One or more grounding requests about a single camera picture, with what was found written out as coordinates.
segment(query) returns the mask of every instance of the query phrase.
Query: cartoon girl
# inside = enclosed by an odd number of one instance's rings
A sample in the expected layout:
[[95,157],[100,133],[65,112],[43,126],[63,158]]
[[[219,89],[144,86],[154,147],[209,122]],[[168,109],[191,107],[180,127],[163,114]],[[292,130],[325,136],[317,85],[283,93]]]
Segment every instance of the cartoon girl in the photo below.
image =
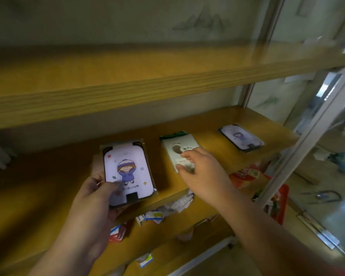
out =
[[118,173],[123,177],[124,185],[134,183],[133,172],[136,170],[135,163],[131,160],[123,160],[118,164]]

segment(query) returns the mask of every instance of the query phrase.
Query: hand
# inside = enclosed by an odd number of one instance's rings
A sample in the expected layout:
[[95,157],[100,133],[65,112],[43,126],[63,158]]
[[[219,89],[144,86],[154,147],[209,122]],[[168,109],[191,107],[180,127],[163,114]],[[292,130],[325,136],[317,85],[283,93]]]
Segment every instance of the hand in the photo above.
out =
[[217,208],[221,199],[227,194],[235,192],[229,176],[220,163],[201,147],[181,153],[181,157],[194,163],[194,174],[188,172],[184,166],[177,164],[179,175],[189,188],[208,204]]
[[109,197],[118,186],[119,183],[105,182],[103,174],[88,177],[74,198],[55,244],[61,243],[67,250],[93,263],[106,249],[110,230],[121,212],[109,209]]

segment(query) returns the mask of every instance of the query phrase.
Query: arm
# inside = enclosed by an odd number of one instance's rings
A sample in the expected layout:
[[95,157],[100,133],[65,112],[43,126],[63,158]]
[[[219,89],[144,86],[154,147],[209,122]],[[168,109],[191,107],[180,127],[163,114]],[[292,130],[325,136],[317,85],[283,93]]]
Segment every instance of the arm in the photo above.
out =
[[262,275],[336,275],[332,266],[243,196],[210,153],[195,148],[181,156],[195,164],[195,173],[178,164],[180,176],[228,222]]
[[97,183],[89,177],[74,198],[68,218],[56,241],[28,276],[88,275],[94,261],[106,249],[118,210],[109,210],[108,199],[117,183]]

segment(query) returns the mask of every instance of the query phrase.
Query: cartoon hat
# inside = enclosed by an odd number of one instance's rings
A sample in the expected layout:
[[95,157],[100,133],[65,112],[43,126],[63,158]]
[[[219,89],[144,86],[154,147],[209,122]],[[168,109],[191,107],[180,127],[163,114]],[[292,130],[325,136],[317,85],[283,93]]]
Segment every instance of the cartoon hat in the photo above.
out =
[[118,168],[119,168],[119,167],[123,167],[123,166],[129,166],[129,165],[131,165],[131,164],[135,164],[135,163],[134,163],[133,161],[131,161],[131,160],[125,159],[125,160],[121,161],[121,162],[118,164]]

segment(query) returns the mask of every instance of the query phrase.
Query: person's right hand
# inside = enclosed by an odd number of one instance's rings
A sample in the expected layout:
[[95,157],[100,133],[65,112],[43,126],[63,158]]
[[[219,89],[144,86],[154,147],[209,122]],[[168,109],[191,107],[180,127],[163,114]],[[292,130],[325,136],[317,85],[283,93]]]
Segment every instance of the person's right hand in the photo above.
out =
[[189,188],[208,204],[217,208],[220,201],[228,194],[235,192],[229,176],[220,163],[201,147],[181,153],[181,157],[194,163],[194,174],[188,172],[181,164],[177,164],[181,178]]

